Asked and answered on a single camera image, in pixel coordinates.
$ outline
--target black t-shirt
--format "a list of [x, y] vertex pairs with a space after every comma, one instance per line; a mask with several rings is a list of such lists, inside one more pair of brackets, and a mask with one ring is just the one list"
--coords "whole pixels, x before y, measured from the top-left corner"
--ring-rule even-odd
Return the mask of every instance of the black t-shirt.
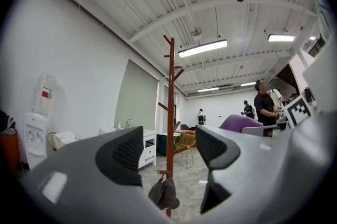
[[267, 93], [265, 95], [258, 93], [254, 99], [254, 106], [259, 122], [263, 123], [265, 126], [276, 124], [275, 117], [267, 117], [260, 113], [260, 110], [262, 109], [273, 112], [274, 102]]
[[246, 114], [247, 117], [250, 117], [250, 118], [254, 118], [254, 114], [253, 114], [253, 107], [249, 104], [248, 106], [245, 106], [244, 107], [244, 111], [247, 113], [247, 112], [250, 112], [249, 114]]

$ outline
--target orange trash can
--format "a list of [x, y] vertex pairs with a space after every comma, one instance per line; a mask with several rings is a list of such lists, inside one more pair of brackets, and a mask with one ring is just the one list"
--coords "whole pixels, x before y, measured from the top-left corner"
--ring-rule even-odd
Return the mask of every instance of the orange trash can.
[[12, 171], [16, 171], [20, 162], [17, 131], [15, 130], [15, 134], [12, 135], [0, 136], [0, 147]]

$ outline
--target white cabinet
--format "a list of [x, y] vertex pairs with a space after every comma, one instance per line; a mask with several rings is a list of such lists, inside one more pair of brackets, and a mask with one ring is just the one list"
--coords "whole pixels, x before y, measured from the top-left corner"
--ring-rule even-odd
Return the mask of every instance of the white cabinet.
[[[116, 131], [115, 128], [101, 128], [98, 135]], [[138, 167], [141, 168], [149, 163], [156, 165], [156, 149], [157, 149], [157, 131], [144, 129], [143, 134], [144, 150], [139, 158]]]

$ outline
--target white wall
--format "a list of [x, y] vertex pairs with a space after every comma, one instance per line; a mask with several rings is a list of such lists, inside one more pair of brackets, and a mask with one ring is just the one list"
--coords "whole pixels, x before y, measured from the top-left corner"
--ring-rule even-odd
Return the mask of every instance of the white wall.
[[189, 127], [197, 124], [197, 115], [202, 108], [206, 115], [208, 126], [219, 127], [221, 123], [231, 114], [243, 112], [243, 101], [247, 100], [254, 107], [254, 98], [257, 95], [255, 89], [212, 97], [194, 98], [186, 100], [186, 108], [182, 124]]
[[305, 68], [308, 68], [315, 61], [315, 58], [311, 56], [309, 53], [305, 52], [304, 50], [299, 49], [299, 53], [301, 54], [306, 63], [306, 66], [304, 65]]
[[64, 91], [52, 131], [78, 138], [113, 124], [128, 60], [163, 77], [96, 20], [65, 0], [19, 0], [8, 20], [0, 53], [0, 109], [14, 117], [21, 140], [24, 114], [41, 72], [56, 76]]
[[179, 90], [175, 89], [176, 92], [176, 104], [177, 104], [177, 111], [176, 111], [176, 120], [177, 122], [180, 121], [181, 124], [185, 124], [185, 111], [186, 111], [186, 99], [184, 94]]
[[[164, 91], [165, 91], [165, 78], [162, 77], [158, 83], [158, 92], [157, 92], [157, 104], [164, 104]], [[155, 121], [155, 129], [159, 133], [163, 133], [163, 124], [164, 124], [164, 109], [157, 105], [156, 109], [156, 121]]]
[[[168, 104], [169, 104], [169, 90], [168, 90], [169, 88], [168, 87], [166, 87], [166, 85], [164, 86], [164, 100], [163, 100], [163, 102], [162, 102], [162, 104], [163, 105], [165, 105], [167, 108], [168, 108]], [[168, 117], [168, 112], [166, 111], [166, 110], [164, 110], [163, 111], [163, 126], [162, 126], [162, 128], [163, 128], [163, 130], [162, 130], [162, 132], [163, 133], [166, 133], [167, 132], [167, 117]]]
[[300, 93], [302, 93], [305, 90], [305, 88], [308, 87], [308, 84], [303, 77], [305, 67], [297, 54], [289, 62], [289, 66], [294, 74], [297, 87], [299, 88]]
[[282, 79], [279, 79], [278, 77], [272, 80], [272, 85], [273, 89], [280, 90], [280, 93], [285, 100], [288, 100], [290, 95], [296, 93], [296, 89], [292, 85]]
[[333, 32], [322, 51], [309, 66], [304, 77], [310, 86], [320, 112], [332, 113], [337, 110], [336, 85], [337, 85], [337, 46], [336, 31]]

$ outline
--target coat rack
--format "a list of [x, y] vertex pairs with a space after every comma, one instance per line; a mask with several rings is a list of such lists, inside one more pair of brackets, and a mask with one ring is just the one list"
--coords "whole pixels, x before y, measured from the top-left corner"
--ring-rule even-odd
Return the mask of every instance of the coat rack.
[[[174, 125], [174, 82], [177, 80], [177, 78], [184, 72], [184, 69], [181, 66], [174, 66], [174, 38], [171, 38], [169, 40], [164, 35], [165, 40], [170, 45], [170, 54], [165, 55], [165, 58], [170, 58], [170, 69], [169, 69], [169, 81], [168, 81], [168, 107], [163, 105], [162, 103], [158, 103], [160, 107], [165, 109], [167, 111], [167, 149], [166, 149], [166, 170], [160, 170], [158, 171], [158, 174], [160, 175], [166, 175], [166, 178], [169, 178], [173, 176], [173, 156], [181, 151], [179, 150], [173, 150], [173, 133], [177, 129], [177, 127], [180, 124], [180, 121], [178, 121]], [[175, 70], [180, 69], [179, 72], [174, 75]], [[171, 217], [171, 210], [167, 209], [166, 214]]]

